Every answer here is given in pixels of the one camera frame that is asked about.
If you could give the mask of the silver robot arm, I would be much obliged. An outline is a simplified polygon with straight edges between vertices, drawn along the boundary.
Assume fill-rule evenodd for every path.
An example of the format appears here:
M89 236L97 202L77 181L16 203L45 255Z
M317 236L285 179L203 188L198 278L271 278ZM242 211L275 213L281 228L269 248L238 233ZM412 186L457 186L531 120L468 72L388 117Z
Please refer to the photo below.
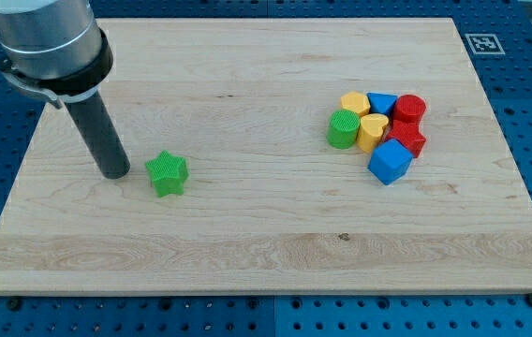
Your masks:
M87 0L0 0L0 46L8 83L56 108L95 95L113 63Z

